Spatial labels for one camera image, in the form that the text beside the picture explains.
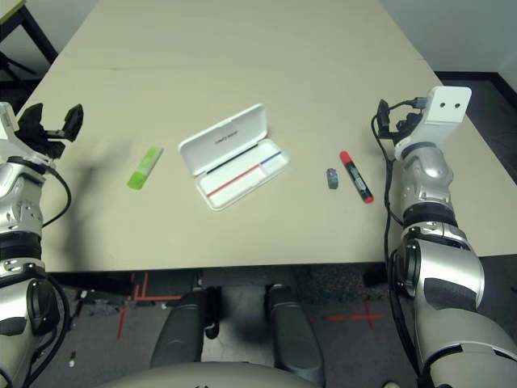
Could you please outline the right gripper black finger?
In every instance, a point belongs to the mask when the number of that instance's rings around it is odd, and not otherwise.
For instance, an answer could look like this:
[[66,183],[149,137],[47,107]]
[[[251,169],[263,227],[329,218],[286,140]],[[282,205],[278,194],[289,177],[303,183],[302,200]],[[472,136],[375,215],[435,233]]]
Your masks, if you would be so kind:
[[390,107],[388,103],[381,99],[376,111],[376,123],[379,137],[391,137],[390,133]]

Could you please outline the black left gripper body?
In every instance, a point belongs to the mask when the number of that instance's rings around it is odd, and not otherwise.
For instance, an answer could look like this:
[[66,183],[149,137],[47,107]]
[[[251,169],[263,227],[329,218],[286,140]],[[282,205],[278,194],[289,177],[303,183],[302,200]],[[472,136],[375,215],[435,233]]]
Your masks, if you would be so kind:
[[62,137],[48,131],[19,130],[19,139],[32,150],[51,159],[59,159],[64,152]]

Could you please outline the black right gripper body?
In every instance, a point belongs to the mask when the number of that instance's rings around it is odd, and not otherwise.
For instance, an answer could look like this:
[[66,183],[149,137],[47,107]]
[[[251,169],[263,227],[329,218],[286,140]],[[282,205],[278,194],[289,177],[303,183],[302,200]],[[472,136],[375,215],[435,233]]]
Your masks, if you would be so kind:
[[422,114],[407,114],[404,120],[399,120],[396,124],[396,132],[392,133],[393,142],[400,142],[408,137],[422,120]]

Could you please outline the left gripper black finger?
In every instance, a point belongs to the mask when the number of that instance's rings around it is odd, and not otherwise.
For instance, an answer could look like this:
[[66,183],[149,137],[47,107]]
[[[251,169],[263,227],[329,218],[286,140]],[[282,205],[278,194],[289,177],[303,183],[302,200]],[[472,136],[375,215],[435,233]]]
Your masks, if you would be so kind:
[[75,141],[83,124],[84,111],[81,104],[72,107],[65,116],[65,123],[61,129],[61,137],[68,141]]
[[44,127],[40,123],[43,104],[37,103],[27,108],[19,118],[18,138],[21,140],[44,139]]

